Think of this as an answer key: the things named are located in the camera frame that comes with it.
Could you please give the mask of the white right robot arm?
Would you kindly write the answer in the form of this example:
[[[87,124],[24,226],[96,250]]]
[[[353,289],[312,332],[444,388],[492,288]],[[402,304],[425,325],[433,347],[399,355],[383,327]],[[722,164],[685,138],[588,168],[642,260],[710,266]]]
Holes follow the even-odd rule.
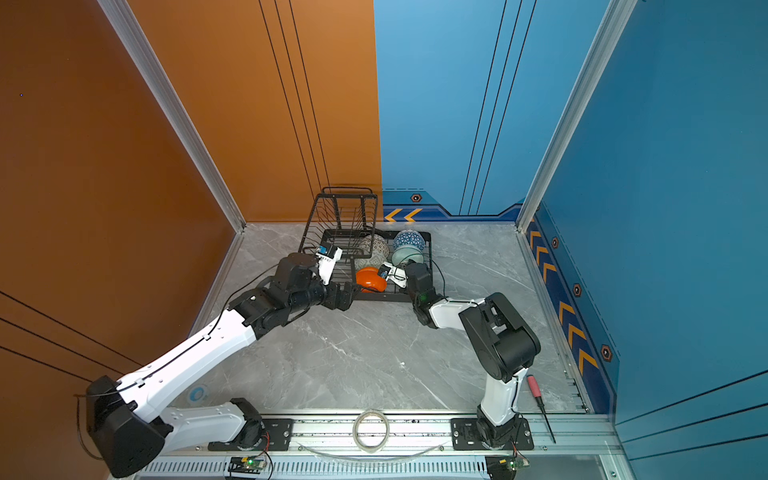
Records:
[[[426,265],[410,262],[405,275],[419,322],[464,332],[486,372],[475,422],[480,441],[494,450],[533,449],[529,423],[518,409],[528,369],[541,352],[533,329],[500,292],[479,300],[453,300],[437,292]]]

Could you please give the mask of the orange bowl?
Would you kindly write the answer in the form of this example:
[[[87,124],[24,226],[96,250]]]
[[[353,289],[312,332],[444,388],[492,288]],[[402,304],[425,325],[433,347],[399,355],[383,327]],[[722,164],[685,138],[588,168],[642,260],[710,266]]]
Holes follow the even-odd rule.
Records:
[[[379,274],[378,267],[364,267],[356,272],[356,283],[369,292],[382,293],[387,289],[387,280]]]

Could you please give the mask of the brown patterned bowl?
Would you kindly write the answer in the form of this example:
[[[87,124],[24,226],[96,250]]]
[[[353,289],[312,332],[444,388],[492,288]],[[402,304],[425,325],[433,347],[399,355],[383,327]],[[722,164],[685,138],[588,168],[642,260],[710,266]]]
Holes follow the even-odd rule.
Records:
[[[369,234],[361,238],[359,243],[363,257],[371,257],[374,253],[379,252],[385,254],[387,257],[390,255],[390,246],[387,240],[379,234]]]

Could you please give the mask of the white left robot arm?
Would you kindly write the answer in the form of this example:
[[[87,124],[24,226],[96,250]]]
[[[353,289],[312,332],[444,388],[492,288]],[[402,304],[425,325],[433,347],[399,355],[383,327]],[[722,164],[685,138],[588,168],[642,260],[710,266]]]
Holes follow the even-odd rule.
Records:
[[[133,475],[162,453],[217,444],[260,448],[265,426],[243,398],[212,407],[179,409],[172,401],[207,372],[271,330],[321,305],[346,311],[358,291],[331,276],[343,252],[323,244],[314,254],[291,253],[274,275],[259,276],[198,333],[117,381],[102,376],[85,393],[86,430],[115,478]]]

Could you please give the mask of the green spiral bowl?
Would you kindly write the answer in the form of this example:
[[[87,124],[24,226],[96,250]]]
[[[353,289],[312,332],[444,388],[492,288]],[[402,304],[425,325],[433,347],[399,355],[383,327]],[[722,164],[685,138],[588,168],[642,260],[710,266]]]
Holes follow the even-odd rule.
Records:
[[[403,267],[409,262],[423,263],[424,255],[421,249],[413,245],[402,245],[392,254],[392,264]]]

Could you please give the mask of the blue triangle patterned bowl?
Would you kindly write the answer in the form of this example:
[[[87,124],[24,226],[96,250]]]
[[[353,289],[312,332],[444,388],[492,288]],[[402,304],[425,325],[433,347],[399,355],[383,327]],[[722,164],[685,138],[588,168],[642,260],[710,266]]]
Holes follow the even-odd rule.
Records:
[[[404,246],[410,246],[418,250],[423,250],[426,246],[425,238],[416,230],[399,231],[393,240],[393,247],[399,249]]]

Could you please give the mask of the green geometric patterned bowl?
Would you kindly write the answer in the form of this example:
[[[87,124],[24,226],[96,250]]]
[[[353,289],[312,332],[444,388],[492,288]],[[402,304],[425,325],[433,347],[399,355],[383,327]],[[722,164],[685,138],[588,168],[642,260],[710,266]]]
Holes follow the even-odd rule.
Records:
[[[374,253],[370,258],[360,258],[355,260],[355,269],[361,270],[363,268],[373,267],[378,269],[385,262],[388,261],[388,257],[385,254],[379,252]]]

